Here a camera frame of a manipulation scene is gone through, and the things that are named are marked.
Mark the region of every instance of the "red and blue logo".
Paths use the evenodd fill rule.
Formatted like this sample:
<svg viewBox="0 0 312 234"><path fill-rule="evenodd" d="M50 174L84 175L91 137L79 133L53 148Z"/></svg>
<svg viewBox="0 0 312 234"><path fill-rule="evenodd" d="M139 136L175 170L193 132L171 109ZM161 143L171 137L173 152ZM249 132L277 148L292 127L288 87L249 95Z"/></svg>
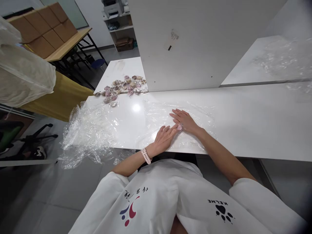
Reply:
<svg viewBox="0 0 312 234"><path fill-rule="evenodd" d="M134 212L133 209L132 209L132 206L133 206L134 201L131 203L131 205L130 205L130 201L128 201L128 202L129 202L129 203L128 203L128 207L127 207L126 209L122 210L122 211L119 213L120 215L122 215L122 216L121 216L121 219L122 219L122 220L124 220L124 219L126 218L125 213L126 213L128 210L129 210L129 217L130 217L130 219L133 219L134 216L137 214L137 213ZM125 226L128 226L128 225L129 225L130 219L127 219L127 220L126 220L126 222L124 223Z"/></svg>

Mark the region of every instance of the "sticker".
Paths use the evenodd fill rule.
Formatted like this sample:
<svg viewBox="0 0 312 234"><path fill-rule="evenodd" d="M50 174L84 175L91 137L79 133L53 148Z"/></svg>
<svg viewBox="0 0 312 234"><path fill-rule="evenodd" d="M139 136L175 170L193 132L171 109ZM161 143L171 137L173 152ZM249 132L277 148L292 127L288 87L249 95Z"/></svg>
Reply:
<svg viewBox="0 0 312 234"><path fill-rule="evenodd" d="M164 48L168 51L172 50L172 47L174 46L174 44L176 43L176 41L179 39L179 34L176 30L172 29L171 33L169 35L169 38L167 40L167 42L165 43Z"/></svg>

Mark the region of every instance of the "sneaker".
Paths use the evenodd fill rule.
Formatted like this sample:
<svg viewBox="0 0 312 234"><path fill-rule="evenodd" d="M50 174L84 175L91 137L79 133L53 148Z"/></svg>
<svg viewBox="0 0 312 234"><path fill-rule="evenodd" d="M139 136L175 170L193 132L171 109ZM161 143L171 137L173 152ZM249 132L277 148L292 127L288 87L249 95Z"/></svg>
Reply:
<svg viewBox="0 0 312 234"><path fill-rule="evenodd" d="M38 146L32 156L36 160L46 159L46 153L42 146Z"/></svg>

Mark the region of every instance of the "paw print logo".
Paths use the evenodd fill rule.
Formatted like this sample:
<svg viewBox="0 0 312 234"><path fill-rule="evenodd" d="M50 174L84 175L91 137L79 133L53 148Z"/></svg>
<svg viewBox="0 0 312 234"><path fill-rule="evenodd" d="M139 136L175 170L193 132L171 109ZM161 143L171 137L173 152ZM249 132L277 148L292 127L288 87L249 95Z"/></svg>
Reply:
<svg viewBox="0 0 312 234"><path fill-rule="evenodd" d="M225 222L225 218L231 222L231 218L235 219L233 217L233 215L231 215L229 212L227 213L227 215L225 214L226 213L226 210L225 210L225 207L224 206L219 206L219 205L215 205L215 207L218 209L218 211L216 211L215 213L217 215L220 215L220 212L221 212L221 218L223 219L223 221Z"/></svg>
<svg viewBox="0 0 312 234"><path fill-rule="evenodd" d="M133 203L134 203L134 201L133 201L133 202L131 203L131 205L130 205L130 202L129 202L129 203L128 203L128 207L127 207L126 209L122 210L122 211L119 213L120 215L122 215L122 217L121 217L122 220L124 220L124 219L126 218L125 213L126 213L128 210L129 210L129 217L130 217L130 219L133 219L134 216L137 214L137 213L134 212L133 209L132 209ZM125 227L129 225L130 219L127 219L126 222L124 223Z"/></svg>

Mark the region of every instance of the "sleeve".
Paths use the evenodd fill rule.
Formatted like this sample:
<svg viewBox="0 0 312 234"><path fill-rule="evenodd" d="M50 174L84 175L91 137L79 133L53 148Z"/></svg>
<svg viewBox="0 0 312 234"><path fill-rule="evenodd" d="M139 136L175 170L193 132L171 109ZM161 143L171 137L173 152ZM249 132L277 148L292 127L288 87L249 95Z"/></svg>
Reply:
<svg viewBox="0 0 312 234"><path fill-rule="evenodd" d="M305 220L257 181L238 179L229 195L274 234L296 233Z"/></svg>
<svg viewBox="0 0 312 234"><path fill-rule="evenodd" d="M98 184L69 234L94 233L128 183L127 177L108 173Z"/></svg>

